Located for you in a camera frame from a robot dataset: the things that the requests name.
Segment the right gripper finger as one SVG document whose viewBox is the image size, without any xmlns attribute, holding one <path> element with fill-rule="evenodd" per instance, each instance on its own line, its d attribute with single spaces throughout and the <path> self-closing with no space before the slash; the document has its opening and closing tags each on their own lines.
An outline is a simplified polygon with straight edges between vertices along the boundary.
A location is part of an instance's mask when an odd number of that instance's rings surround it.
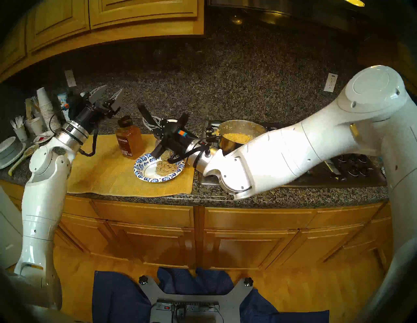
<svg viewBox="0 0 417 323">
<path fill-rule="evenodd" d="M 155 159 L 159 159 L 168 148 L 162 143 L 158 143 L 155 149 L 151 152 L 151 156 Z"/>
<path fill-rule="evenodd" d="M 166 119 L 157 116 L 151 116 L 152 121 L 143 117 L 144 126 L 151 131 L 154 135 L 164 135 L 164 126 L 166 125 Z"/>
</svg>

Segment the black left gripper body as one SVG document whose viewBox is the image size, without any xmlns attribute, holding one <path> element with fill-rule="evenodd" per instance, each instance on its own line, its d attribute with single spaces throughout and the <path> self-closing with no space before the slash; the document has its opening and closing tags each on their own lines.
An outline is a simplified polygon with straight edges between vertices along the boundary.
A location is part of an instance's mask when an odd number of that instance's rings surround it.
<svg viewBox="0 0 417 323">
<path fill-rule="evenodd" d="M 87 94 L 82 95 L 77 105 L 75 122 L 85 130 L 94 130 L 104 118 L 113 116 L 113 99 L 96 105 L 89 101 Z"/>
</svg>

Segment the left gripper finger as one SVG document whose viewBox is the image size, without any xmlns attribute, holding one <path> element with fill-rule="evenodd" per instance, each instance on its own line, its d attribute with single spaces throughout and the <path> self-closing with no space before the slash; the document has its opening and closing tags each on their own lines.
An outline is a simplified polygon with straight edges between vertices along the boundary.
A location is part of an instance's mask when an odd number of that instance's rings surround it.
<svg viewBox="0 0 417 323">
<path fill-rule="evenodd" d="M 107 89 L 107 85 L 103 85 L 88 92 L 87 100 L 89 101 L 89 103 L 93 105 L 97 100 L 101 99 L 106 89 Z"/>
<path fill-rule="evenodd" d="M 110 99 L 103 103 L 105 115 L 116 115 L 119 112 L 123 101 L 123 95 L 124 89 L 121 88 Z"/>
</svg>

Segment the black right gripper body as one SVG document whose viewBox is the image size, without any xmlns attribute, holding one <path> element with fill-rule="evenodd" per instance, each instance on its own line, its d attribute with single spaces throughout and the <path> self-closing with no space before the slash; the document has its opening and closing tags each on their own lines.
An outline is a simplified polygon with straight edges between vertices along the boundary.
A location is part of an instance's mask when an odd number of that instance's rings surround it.
<svg viewBox="0 0 417 323">
<path fill-rule="evenodd" d="M 199 137 L 181 126 L 164 126 L 163 145 L 173 153 L 167 159 L 168 163 L 199 155 Z"/>
</svg>

